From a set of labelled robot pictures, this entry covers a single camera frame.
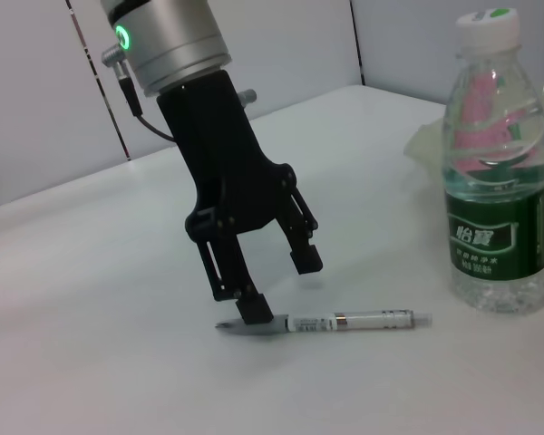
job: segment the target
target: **white pen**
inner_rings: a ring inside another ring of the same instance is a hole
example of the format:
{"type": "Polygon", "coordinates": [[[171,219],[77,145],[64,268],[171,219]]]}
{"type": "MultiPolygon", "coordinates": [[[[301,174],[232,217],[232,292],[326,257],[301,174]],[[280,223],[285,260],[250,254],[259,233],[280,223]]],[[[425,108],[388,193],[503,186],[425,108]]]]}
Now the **white pen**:
{"type": "Polygon", "coordinates": [[[284,314],[269,324],[245,324],[234,319],[216,325],[220,331],[236,335],[274,335],[371,329],[414,329],[431,326],[431,314],[415,314],[411,310],[383,310],[366,313],[331,313],[321,315],[284,314]]]}

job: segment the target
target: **black cable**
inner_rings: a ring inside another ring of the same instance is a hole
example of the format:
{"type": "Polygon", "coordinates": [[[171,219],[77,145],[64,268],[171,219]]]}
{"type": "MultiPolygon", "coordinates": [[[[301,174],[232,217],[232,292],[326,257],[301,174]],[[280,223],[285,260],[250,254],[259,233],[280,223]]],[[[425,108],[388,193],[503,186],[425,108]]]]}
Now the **black cable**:
{"type": "Polygon", "coordinates": [[[142,116],[138,116],[137,119],[139,120],[139,122],[141,124],[143,124],[145,126],[145,128],[151,130],[152,132],[157,134],[159,137],[163,138],[164,140],[168,140],[169,142],[175,142],[175,139],[173,139],[171,136],[168,136],[164,132],[157,130],[155,127],[153,127],[151,124],[149,124],[145,120],[145,118],[143,118],[142,116]]]}

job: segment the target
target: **bottle cap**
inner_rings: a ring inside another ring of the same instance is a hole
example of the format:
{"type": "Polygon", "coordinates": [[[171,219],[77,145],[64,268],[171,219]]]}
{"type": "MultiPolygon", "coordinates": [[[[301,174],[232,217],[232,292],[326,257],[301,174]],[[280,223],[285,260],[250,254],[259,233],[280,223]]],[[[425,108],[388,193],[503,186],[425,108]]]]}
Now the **bottle cap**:
{"type": "Polygon", "coordinates": [[[457,20],[461,53],[483,56],[520,46],[520,17],[516,9],[488,9],[457,20]]]}

